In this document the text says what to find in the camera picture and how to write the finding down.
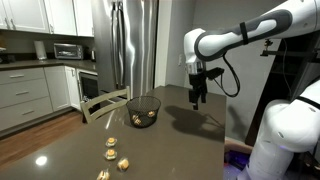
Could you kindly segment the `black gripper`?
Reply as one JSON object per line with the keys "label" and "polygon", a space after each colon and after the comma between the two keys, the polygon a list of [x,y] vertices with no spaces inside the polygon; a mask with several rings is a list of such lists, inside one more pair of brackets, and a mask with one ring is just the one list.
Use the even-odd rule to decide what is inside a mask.
{"label": "black gripper", "polygon": [[192,86],[189,90],[189,101],[192,103],[193,110],[198,110],[198,99],[201,99],[202,103],[206,103],[206,76],[203,73],[189,75],[189,83]]}

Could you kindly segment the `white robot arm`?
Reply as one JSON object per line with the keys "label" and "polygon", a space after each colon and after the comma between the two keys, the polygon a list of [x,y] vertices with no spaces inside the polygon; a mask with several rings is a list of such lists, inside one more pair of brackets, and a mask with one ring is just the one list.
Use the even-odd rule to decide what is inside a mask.
{"label": "white robot arm", "polygon": [[[206,101],[205,64],[232,48],[260,40],[304,35],[319,29],[320,0],[286,0],[247,22],[221,31],[194,29],[184,36],[193,108]],[[273,100],[264,113],[249,163],[238,180],[282,180],[296,153],[314,148],[320,136],[320,80],[293,101]]]}

